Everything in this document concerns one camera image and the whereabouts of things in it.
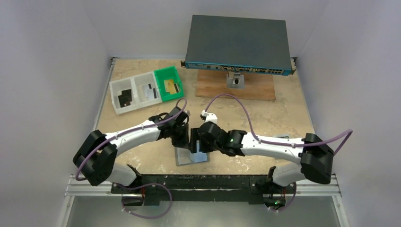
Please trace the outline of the grey leather card holder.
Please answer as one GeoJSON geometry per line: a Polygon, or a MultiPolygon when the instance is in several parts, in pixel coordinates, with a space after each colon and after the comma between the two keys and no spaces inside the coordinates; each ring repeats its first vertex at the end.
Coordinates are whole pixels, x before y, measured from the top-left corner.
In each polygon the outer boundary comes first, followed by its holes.
{"type": "Polygon", "coordinates": [[[197,163],[209,162],[209,154],[200,151],[200,142],[196,141],[196,152],[191,153],[184,148],[175,148],[175,163],[176,166],[192,165],[197,163]]]}

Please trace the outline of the gold card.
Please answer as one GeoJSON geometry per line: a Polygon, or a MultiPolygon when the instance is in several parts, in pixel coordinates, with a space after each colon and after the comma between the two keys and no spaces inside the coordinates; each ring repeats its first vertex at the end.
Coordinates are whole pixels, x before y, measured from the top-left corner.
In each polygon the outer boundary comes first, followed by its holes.
{"type": "Polygon", "coordinates": [[[165,85],[165,90],[166,92],[170,93],[170,94],[175,94],[176,93],[176,89],[174,86],[174,81],[172,79],[167,79],[164,81],[164,85],[165,85]]]}
{"type": "Polygon", "coordinates": [[[180,92],[179,86],[176,83],[169,83],[170,94],[176,94],[180,92]]]}

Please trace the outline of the black card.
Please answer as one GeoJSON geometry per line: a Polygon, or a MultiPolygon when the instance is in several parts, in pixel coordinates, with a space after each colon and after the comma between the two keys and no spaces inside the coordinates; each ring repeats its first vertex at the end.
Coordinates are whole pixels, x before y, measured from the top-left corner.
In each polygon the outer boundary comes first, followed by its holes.
{"type": "Polygon", "coordinates": [[[128,99],[125,99],[124,97],[122,97],[122,95],[118,96],[118,101],[119,101],[120,108],[124,108],[124,107],[131,105],[131,101],[129,101],[128,99]]]}
{"type": "Polygon", "coordinates": [[[128,99],[129,101],[132,101],[132,91],[131,89],[123,90],[122,91],[122,97],[125,99],[128,99]]]}

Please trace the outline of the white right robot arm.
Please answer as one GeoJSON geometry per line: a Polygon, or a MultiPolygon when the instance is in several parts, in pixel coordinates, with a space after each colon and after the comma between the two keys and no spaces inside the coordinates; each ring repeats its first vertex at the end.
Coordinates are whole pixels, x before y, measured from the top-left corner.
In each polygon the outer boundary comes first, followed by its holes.
{"type": "Polygon", "coordinates": [[[317,135],[307,133],[303,138],[254,136],[243,130],[224,131],[213,122],[205,122],[194,129],[204,153],[220,151],[229,157],[265,156],[289,162],[274,167],[265,180],[270,192],[300,180],[329,184],[334,151],[317,135]]]}

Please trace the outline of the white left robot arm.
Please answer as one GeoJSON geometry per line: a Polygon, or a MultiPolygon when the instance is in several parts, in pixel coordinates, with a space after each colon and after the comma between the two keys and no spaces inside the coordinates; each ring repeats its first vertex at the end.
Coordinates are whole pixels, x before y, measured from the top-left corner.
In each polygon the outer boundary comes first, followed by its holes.
{"type": "Polygon", "coordinates": [[[187,145],[188,120],[189,113],[176,106],[169,113],[151,116],[124,131],[92,131],[73,158],[73,164],[78,168],[75,179],[87,180],[92,186],[109,181],[122,185],[128,193],[138,192],[140,173],[130,165],[116,163],[116,158],[130,149],[161,139],[183,140],[187,145]]]}

